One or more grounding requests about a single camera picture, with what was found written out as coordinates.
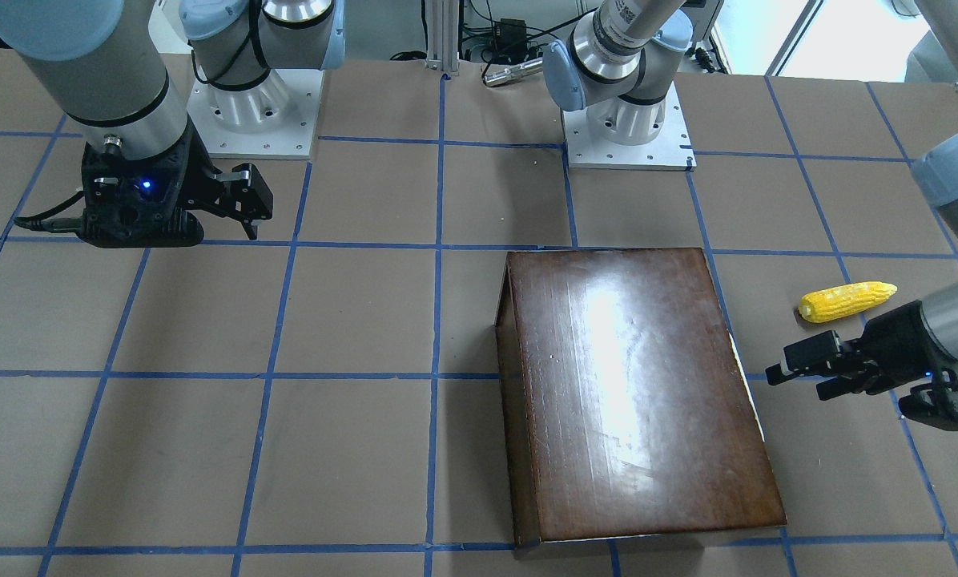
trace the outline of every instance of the wooden board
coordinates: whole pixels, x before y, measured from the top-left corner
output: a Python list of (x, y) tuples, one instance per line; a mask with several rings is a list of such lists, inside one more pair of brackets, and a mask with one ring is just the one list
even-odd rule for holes
[(519, 547), (786, 522), (699, 248), (509, 253), (497, 347)]

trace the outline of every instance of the ear of corn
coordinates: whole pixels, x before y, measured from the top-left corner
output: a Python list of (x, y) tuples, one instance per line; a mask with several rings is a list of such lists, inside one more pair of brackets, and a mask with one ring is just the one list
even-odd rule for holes
[(799, 313), (805, 321), (835, 321), (884, 303), (897, 289), (893, 284), (878, 281), (854, 282), (826, 288), (805, 295), (800, 301)]

